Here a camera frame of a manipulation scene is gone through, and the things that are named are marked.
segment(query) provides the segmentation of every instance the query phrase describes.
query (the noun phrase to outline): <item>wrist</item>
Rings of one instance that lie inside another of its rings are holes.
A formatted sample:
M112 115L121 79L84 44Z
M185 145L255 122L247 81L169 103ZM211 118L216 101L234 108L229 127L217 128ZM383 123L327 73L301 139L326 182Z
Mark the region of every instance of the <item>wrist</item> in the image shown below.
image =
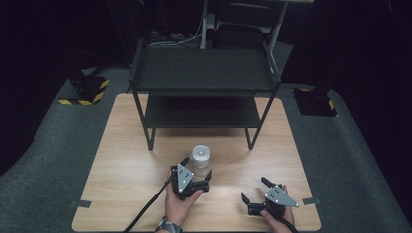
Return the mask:
M182 233L182 228L164 216L158 224L158 227L155 229L155 232Z

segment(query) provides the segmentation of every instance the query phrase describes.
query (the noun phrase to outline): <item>gray carpet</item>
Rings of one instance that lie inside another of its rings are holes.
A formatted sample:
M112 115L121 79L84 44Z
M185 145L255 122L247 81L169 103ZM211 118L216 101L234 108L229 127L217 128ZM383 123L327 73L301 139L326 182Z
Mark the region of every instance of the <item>gray carpet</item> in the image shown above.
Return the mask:
M278 49L282 68L291 46ZM114 66L100 74L110 83L97 105L51 104L30 149L0 178L0 232L73 232L70 205L82 195L115 98L128 89L128 72ZM339 117L301 116L293 87L283 84L278 98L321 200L319 232L412 232L339 95L329 94Z

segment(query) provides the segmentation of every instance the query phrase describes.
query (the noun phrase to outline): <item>hazard tape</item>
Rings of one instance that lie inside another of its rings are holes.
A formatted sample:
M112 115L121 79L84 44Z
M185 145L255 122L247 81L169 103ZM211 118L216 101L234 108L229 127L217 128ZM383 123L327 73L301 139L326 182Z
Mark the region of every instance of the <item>hazard tape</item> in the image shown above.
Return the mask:
M106 90L107 85L109 84L109 80L106 80L100 85L99 93L92 98L92 100L85 100L85 99L63 99L57 98L57 102L62 105L94 105L98 104L100 100L103 98L104 91Z
M312 90L311 89L306 89L306 88L300 88L300 90L301 91L308 91L308 92L311 92ZM330 106L330 109L331 110L334 110L334 105L333 105L333 102L332 102L332 100L331 99L329 99L329 106Z

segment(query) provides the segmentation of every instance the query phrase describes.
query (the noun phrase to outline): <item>wristwatch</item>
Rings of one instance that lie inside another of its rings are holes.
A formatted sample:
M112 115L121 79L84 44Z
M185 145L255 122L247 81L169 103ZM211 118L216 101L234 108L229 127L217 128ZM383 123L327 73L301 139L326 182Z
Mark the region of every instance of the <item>wristwatch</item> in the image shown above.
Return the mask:
M158 227L155 229L155 231L158 231L160 229L167 230L170 233L182 233L182 228L169 221L166 216L161 219L161 222L158 224Z

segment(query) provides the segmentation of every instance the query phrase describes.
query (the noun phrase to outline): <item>silver metal plate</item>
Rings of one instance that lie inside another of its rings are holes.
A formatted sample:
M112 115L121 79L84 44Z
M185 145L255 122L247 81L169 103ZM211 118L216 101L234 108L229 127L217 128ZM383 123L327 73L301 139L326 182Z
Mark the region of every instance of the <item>silver metal plate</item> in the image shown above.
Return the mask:
M270 191L268 191L265 196L267 199L271 200L272 202L283 205L283 206L292 206L292 207L299 207L289 195L286 193L280 186L276 185Z
M180 193L185 190L193 177L194 173L191 170L181 164L178 164L178 183Z

